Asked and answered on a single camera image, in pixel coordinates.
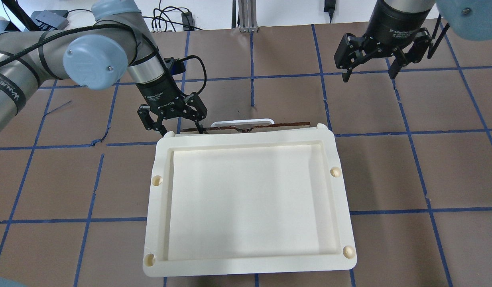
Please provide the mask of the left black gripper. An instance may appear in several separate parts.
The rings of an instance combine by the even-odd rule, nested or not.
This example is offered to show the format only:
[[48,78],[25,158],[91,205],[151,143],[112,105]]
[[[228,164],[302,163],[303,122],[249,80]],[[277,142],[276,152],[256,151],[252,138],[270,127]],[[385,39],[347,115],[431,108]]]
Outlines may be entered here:
[[[183,100],[178,87],[169,80],[139,84],[139,91],[146,105],[140,105],[137,114],[147,131],[155,131],[164,137],[167,129],[163,120],[181,117],[192,120],[200,134],[206,132],[201,121],[207,116],[207,108],[199,93],[193,92]],[[153,120],[151,113],[158,116],[157,120]]]

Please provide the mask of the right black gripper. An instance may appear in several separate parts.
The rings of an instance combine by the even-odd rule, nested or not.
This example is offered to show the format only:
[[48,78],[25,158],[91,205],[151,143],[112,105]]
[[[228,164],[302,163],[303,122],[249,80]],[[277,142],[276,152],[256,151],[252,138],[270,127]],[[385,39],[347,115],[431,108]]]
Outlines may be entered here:
[[[395,79],[408,64],[421,62],[425,55],[432,58],[439,46],[436,39],[438,29],[435,28],[430,35],[426,28],[421,28],[429,12],[407,13],[393,8],[375,8],[364,35],[344,34],[335,51],[334,62],[341,70],[343,82],[349,81],[353,69],[370,60],[372,52],[374,56],[394,55],[395,60],[388,70],[390,79]],[[409,51],[401,49],[412,42]]]

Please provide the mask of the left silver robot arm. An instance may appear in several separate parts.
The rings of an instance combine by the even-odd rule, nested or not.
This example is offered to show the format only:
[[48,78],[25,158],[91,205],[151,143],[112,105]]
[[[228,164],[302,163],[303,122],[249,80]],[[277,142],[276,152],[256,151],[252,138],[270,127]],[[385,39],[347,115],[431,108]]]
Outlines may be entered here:
[[104,90],[129,73],[146,101],[137,111],[146,130],[164,136],[164,121],[185,118],[204,133],[208,110],[200,91],[186,94],[173,78],[185,71],[185,61],[200,58],[162,57],[133,0],[99,0],[91,12],[92,26],[0,33],[0,132],[47,80]]

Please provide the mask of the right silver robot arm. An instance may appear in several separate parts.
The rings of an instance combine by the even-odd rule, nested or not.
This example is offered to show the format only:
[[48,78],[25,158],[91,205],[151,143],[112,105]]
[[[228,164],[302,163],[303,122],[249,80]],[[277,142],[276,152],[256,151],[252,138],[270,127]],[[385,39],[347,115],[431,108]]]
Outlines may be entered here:
[[378,0],[366,32],[346,33],[334,55],[343,82],[369,60],[394,57],[388,74],[432,58],[447,31],[470,41],[492,39],[492,0]]

